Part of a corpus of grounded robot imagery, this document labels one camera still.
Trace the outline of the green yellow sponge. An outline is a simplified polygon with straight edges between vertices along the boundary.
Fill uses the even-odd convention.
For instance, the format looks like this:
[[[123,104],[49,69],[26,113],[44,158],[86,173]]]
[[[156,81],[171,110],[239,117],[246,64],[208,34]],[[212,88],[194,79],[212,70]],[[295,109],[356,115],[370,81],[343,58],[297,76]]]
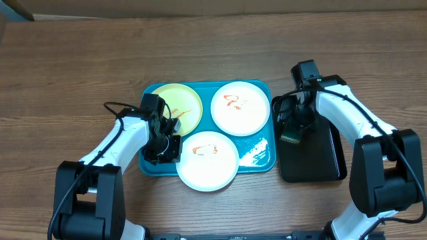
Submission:
[[[299,144],[301,141],[301,134],[298,132],[283,132],[280,135],[280,140],[288,143]]]

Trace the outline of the yellow plate with sauce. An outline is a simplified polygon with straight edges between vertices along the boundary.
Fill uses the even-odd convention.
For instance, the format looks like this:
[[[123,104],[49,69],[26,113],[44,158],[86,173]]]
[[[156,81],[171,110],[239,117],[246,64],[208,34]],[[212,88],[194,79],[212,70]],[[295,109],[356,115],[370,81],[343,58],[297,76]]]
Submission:
[[[201,121],[203,105],[199,95],[187,85],[170,83],[152,92],[169,105],[171,117],[178,118],[181,127],[177,132],[182,137],[191,133]]]

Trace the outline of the white plate front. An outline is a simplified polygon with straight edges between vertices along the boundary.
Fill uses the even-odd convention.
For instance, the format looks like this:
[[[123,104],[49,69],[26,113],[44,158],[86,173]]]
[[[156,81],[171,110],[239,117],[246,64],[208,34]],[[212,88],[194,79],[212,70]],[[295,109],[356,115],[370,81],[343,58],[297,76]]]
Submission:
[[[239,168],[239,153],[230,138],[203,131],[183,142],[176,164],[179,178],[196,191],[217,191],[232,182]]]

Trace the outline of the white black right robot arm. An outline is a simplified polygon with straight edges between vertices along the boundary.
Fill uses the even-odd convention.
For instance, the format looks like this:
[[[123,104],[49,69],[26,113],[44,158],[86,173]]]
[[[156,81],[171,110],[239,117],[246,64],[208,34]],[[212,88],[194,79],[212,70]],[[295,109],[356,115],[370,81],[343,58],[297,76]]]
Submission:
[[[272,101],[276,149],[288,183],[348,178],[351,201],[322,230],[294,239],[382,239],[377,226],[425,203],[420,139],[383,122],[337,75],[295,78]]]

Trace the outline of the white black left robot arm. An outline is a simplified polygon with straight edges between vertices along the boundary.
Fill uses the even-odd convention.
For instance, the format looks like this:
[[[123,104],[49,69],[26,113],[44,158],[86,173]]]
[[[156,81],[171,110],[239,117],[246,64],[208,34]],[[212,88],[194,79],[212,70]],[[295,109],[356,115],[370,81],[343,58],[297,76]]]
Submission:
[[[148,239],[145,227],[126,218],[123,172],[142,151],[153,165],[178,162],[178,118],[159,111],[125,108],[107,137],[79,161],[56,172],[48,239]]]

